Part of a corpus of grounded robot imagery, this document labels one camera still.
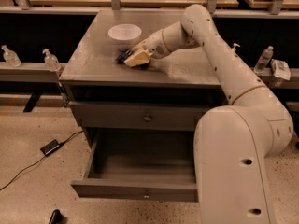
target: white bowl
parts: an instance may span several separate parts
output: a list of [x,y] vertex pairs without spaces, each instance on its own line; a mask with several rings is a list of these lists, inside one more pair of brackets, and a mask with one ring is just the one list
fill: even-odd
[[109,29],[108,35],[112,43],[118,45],[120,50],[128,50],[140,41],[141,29],[132,24],[120,24]]

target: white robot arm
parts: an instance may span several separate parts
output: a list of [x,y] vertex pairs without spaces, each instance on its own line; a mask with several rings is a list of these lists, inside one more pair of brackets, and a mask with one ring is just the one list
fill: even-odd
[[150,57],[160,59],[176,49],[194,45],[205,51],[229,102],[205,113],[195,130],[194,163],[201,221],[275,224],[264,158],[289,144],[292,118],[273,92],[224,42],[208,11],[200,5],[187,7],[181,22],[138,44],[125,63],[139,65]]

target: gray cabinet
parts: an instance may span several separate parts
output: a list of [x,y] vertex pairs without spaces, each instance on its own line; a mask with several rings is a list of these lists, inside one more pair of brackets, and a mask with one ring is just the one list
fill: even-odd
[[193,132],[224,95],[201,48],[174,52],[143,68],[117,64],[109,27],[133,23],[146,38],[179,21],[181,10],[104,10],[60,76],[91,146],[81,197],[197,201]]

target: speckled floor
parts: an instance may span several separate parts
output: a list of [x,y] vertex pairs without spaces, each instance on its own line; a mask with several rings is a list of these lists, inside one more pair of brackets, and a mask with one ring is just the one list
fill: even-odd
[[[22,113],[27,100],[0,96],[0,187],[42,158],[39,149],[49,141],[64,141],[80,130],[60,97],[42,97],[33,112]],[[0,223],[49,223],[54,209],[68,224],[201,223],[198,203],[79,198],[70,182],[82,178],[89,153],[81,134],[0,191]],[[268,158],[266,168],[278,224],[298,224],[299,151],[294,142]]]

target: black cable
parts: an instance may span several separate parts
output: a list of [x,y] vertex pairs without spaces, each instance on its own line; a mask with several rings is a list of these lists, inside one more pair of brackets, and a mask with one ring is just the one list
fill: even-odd
[[80,133],[82,133],[83,131],[79,131],[76,133],[73,133],[72,135],[70,135],[66,140],[64,140],[63,142],[60,143],[60,146],[64,145],[65,143],[69,142],[70,140],[72,140],[73,138],[75,138],[77,135],[79,135]]
[[41,158],[39,161],[35,162],[34,164],[32,164],[32,165],[30,165],[30,166],[28,166],[28,167],[26,167],[26,168],[20,170],[20,171],[18,172],[18,174],[15,175],[15,177],[12,178],[11,181],[10,181],[9,183],[7,183],[5,186],[3,186],[2,188],[0,188],[0,190],[3,190],[3,189],[5,189],[6,187],[8,187],[8,186],[9,186],[9,185],[10,185],[10,184],[11,184],[11,183],[18,177],[18,175],[20,175],[20,174],[21,174],[22,172],[24,172],[26,169],[31,168],[32,166],[37,165],[39,162],[41,162],[41,161],[44,160],[45,158],[46,158],[46,156],[44,156],[43,158]]
[[[59,144],[59,146],[63,146],[65,143],[69,142],[70,140],[72,140],[73,138],[75,138],[77,135],[79,135],[80,133],[82,133],[83,131],[79,131],[76,133],[73,133],[72,135],[70,135],[65,141],[63,141],[62,143]],[[24,172],[25,170],[27,170],[28,168],[31,168],[35,165],[37,165],[38,163],[40,163],[41,161],[43,161],[44,159],[46,159],[48,156],[44,156],[43,158],[41,158],[39,161],[35,162],[34,164],[29,165],[28,167],[25,167],[24,169],[20,170],[15,176],[14,178],[12,178],[5,186],[3,186],[2,188],[0,188],[0,191],[7,188],[22,172]]]

